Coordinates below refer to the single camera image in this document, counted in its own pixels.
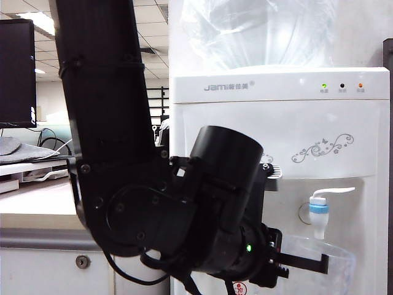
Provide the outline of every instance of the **water faucet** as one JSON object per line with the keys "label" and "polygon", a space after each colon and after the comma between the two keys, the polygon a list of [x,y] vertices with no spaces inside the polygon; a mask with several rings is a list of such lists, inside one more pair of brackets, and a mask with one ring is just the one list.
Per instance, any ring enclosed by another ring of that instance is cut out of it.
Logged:
{"label": "water faucet", "polygon": [[355,187],[319,189],[309,198],[309,218],[314,226],[314,237],[316,239],[325,239],[325,230],[329,222],[329,205],[327,204],[325,195],[342,194],[354,190]]}

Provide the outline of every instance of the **white desk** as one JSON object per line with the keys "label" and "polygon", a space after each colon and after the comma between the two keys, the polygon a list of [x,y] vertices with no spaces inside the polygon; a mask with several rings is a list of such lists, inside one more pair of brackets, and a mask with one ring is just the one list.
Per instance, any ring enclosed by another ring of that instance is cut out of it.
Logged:
{"label": "white desk", "polygon": [[[140,286],[114,274],[76,215],[67,178],[21,183],[1,194],[0,226],[1,294],[169,294],[169,280]],[[78,269],[78,255],[88,256],[91,266]],[[116,257],[116,263],[143,280],[163,275],[138,257]]]}
{"label": "white desk", "polygon": [[21,183],[0,195],[0,227],[17,229],[84,229],[74,206],[68,178]]}

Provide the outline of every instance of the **black robotic arm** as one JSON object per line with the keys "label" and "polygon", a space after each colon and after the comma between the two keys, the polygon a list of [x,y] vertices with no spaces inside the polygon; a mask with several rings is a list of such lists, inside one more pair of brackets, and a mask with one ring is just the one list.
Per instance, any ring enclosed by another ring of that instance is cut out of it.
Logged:
{"label": "black robotic arm", "polygon": [[[261,223],[273,166],[262,147],[223,127],[201,129],[190,157],[168,158],[151,136],[144,65],[130,0],[51,0],[76,156],[69,161],[77,214],[111,254],[141,256],[200,294],[191,271],[273,288],[281,264],[327,273],[280,253],[281,232]],[[147,255],[150,249],[160,259]]]}

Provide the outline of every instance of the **computer monitor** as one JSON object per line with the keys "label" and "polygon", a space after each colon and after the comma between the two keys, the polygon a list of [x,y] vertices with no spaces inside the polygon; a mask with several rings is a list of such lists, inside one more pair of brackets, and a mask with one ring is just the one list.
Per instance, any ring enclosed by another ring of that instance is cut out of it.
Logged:
{"label": "computer monitor", "polygon": [[0,20],[0,128],[36,127],[34,25]]}

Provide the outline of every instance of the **gray cushion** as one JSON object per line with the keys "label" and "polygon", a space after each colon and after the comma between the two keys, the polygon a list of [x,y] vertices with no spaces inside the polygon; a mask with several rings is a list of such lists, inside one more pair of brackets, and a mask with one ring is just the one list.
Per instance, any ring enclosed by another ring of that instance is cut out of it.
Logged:
{"label": "gray cushion", "polygon": [[[0,141],[0,150],[3,150],[4,148],[3,145],[6,146],[4,141]],[[47,157],[48,155],[52,155],[51,157],[54,157],[58,154],[60,153],[59,152],[55,153],[55,151],[51,149],[38,147],[38,146],[31,146],[30,144],[22,143],[11,154],[0,155],[0,165],[19,163],[28,160],[36,160],[42,157]]]}
{"label": "gray cushion", "polygon": [[9,155],[21,145],[20,140],[14,137],[0,137],[0,155]]}

